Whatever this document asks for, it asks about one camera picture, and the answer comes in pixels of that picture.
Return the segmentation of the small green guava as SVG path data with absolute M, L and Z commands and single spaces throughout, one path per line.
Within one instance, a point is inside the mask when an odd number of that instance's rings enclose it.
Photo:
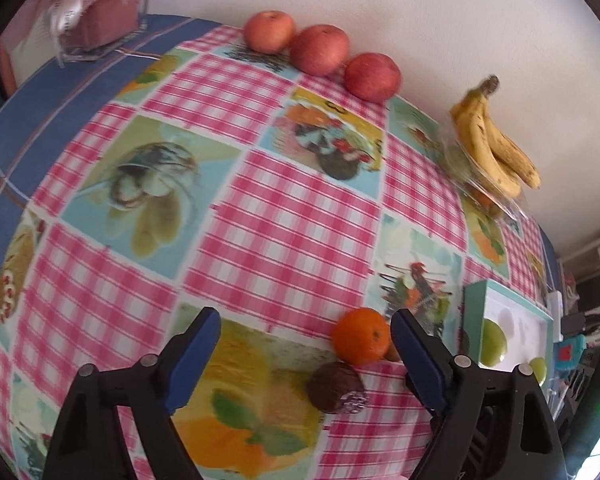
M 533 375 L 538 382 L 539 386 L 542 387 L 547 378 L 548 367 L 545 359 L 542 356 L 537 356 L 528 362 L 531 367 Z

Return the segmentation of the teal toy box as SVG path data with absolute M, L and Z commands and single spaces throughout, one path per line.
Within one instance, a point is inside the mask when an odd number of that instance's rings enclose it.
M 574 370 L 586 348 L 585 336 L 580 334 L 554 344 L 554 367 L 558 372 Z

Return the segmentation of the dark red apple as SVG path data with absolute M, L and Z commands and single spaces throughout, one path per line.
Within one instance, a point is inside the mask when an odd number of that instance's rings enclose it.
M 343 85 L 356 98 L 383 103 L 399 91 L 402 84 L 400 68 L 388 55 L 365 52 L 347 62 Z

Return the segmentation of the orange tangerine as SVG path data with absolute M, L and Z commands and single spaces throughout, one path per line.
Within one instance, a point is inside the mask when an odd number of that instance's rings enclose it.
M 354 309 L 335 324 L 330 342 L 341 361 L 364 366 L 384 358 L 390 347 L 389 325 L 374 309 Z

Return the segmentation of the clear acrylic napkin holder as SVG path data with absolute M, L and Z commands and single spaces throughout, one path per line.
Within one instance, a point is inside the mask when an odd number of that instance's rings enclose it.
M 148 0 L 50 0 L 45 24 L 59 64 L 96 61 L 146 29 Z

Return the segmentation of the middle red apple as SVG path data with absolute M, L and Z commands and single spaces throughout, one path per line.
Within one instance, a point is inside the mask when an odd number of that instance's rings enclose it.
M 292 40 L 289 62 L 294 68 L 312 76 L 327 76 L 347 61 L 349 36 L 329 24 L 312 25 Z

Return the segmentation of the white power strip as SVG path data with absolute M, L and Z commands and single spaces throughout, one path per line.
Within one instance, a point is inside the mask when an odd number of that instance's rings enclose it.
M 559 290 L 552 290 L 546 294 L 546 305 L 553 319 L 553 341 L 561 342 L 562 336 L 562 317 L 564 316 L 564 300 Z

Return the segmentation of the blue table cover cloth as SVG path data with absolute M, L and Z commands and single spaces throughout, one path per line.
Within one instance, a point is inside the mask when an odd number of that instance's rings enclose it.
M 0 240 L 66 146 L 148 65 L 217 22 L 151 15 L 148 29 L 95 62 L 50 61 L 0 109 Z

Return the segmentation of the clear plastic fruit container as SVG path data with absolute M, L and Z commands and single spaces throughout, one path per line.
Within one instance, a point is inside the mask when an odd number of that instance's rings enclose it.
M 499 191 L 457 139 L 454 125 L 449 119 L 438 125 L 438 148 L 438 164 L 442 170 L 455 187 L 488 216 L 507 222 L 521 222 L 530 218 L 524 193 L 510 198 Z

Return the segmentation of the dark brown passion fruit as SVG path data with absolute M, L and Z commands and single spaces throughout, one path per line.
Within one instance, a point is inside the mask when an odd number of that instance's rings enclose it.
M 356 414 L 368 402 L 360 375 L 343 362 L 320 366 L 306 383 L 306 394 L 314 408 L 325 414 Z

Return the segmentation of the yellow banana bunch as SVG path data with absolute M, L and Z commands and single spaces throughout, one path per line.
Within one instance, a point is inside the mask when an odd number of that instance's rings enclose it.
M 489 98 L 499 86 L 497 76 L 487 76 L 451 107 L 450 116 L 460 144 L 486 176 L 490 188 L 507 198 L 517 198 L 521 183 L 538 190 L 541 177 L 531 158 L 494 124 Z

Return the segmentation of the large green guava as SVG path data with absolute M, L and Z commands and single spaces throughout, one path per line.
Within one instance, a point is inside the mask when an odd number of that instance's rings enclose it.
M 494 367 L 504 360 L 507 350 L 507 338 L 501 326 L 485 318 L 482 323 L 480 363 Z

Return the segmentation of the white teal-rimmed box lid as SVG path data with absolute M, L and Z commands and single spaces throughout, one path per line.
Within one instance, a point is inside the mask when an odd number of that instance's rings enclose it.
M 508 350 L 494 367 L 480 363 L 482 323 L 498 323 L 506 335 Z M 488 370 L 510 372 L 520 364 L 542 356 L 553 370 L 553 319 L 533 302 L 506 286 L 483 280 L 464 287 L 463 335 L 468 356 Z

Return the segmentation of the pale red apple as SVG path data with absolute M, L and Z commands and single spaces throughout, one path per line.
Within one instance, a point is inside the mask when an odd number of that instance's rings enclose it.
M 247 47 L 263 54 L 279 54 L 294 39 L 296 23 L 286 12 L 269 10 L 254 14 L 242 30 Z

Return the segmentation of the pink checkered fruit tablecloth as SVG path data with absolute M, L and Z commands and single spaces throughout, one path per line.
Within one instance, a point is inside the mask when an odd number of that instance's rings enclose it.
M 214 307 L 222 337 L 178 428 L 210 479 L 402 479 L 429 438 L 404 368 L 323 417 L 304 381 L 348 311 L 406 307 L 454 348 L 465 285 L 538 301 L 538 225 L 485 216 L 399 98 L 249 53 L 219 25 L 161 55 L 66 146 L 0 240 L 0 453 L 37 479 L 79 366 L 126 367 Z

